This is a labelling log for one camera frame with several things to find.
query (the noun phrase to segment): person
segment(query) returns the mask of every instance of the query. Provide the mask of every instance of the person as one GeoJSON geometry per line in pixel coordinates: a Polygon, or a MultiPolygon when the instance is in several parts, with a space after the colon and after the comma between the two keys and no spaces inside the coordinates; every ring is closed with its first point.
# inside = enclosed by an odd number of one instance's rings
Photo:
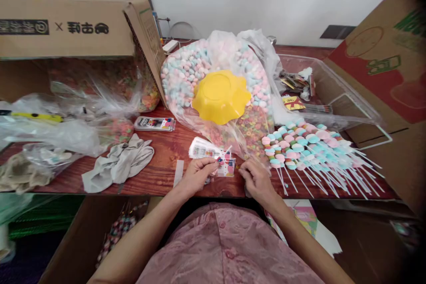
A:
{"type": "Polygon", "coordinates": [[[178,185],[117,243],[88,283],[353,283],[276,193],[269,172],[253,159],[239,172],[289,247],[253,211],[210,203],[187,217],[155,252],[178,210],[218,166],[213,158],[193,160],[178,185]]]}

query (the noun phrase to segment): gray cloth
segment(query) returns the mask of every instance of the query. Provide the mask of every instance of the gray cloth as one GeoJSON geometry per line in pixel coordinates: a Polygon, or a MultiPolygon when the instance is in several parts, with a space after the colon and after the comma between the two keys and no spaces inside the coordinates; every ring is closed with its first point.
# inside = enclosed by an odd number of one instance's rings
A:
{"type": "Polygon", "coordinates": [[[53,177],[51,170],[31,163],[19,152],[0,166],[0,192],[16,191],[22,194],[36,186],[49,184],[53,177]]]}
{"type": "Polygon", "coordinates": [[[148,146],[152,140],[143,141],[135,133],[129,143],[111,148],[109,154],[96,160],[92,171],[82,174],[84,190],[97,193],[112,183],[124,183],[138,174],[152,159],[154,149],[148,146]]]}

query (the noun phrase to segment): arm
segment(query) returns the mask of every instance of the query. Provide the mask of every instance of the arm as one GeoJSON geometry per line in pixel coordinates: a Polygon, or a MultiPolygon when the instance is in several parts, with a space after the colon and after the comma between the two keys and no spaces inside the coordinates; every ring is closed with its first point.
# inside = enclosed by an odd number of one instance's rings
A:
{"type": "Polygon", "coordinates": [[[297,220],[274,190],[269,172],[250,159],[239,170],[247,190],[282,230],[289,247],[326,283],[354,284],[345,271],[297,220]]]}
{"type": "Polygon", "coordinates": [[[179,184],[117,243],[88,283],[134,283],[180,207],[203,188],[218,166],[214,158],[191,161],[179,184]]]}

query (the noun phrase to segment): hand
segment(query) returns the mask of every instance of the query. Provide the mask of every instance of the hand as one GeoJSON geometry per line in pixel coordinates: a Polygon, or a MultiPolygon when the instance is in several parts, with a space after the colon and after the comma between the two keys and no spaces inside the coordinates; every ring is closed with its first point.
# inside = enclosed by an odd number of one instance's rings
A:
{"type": "Polygon", "coordinates": [[[272,186],[270,173],[254,159],[249,159],[238,170],[245,179],[245,186],[251,196],[264,208],[280,198],[272,186]]]}
{"type": "Polygon", "coordinates": [[[219,162],[214,158],[194,159],[190,162],[184,176],[176,186],[189,199],[196,192],[203,189],[209,174],[219,168],[219,162]]]}

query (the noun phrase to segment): woman's right hand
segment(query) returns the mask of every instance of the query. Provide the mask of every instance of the woman's right hand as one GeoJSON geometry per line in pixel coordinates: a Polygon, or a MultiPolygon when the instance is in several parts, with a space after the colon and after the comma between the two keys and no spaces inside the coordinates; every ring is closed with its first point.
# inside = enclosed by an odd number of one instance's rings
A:
{"type": "Polygon", "coordinates": [[[265,209],[276,199],[281,199],[272,186],[270,173],[254,159],[249,159],[238,170],[245,179],[245,185],[251,196],[265,209]]]}

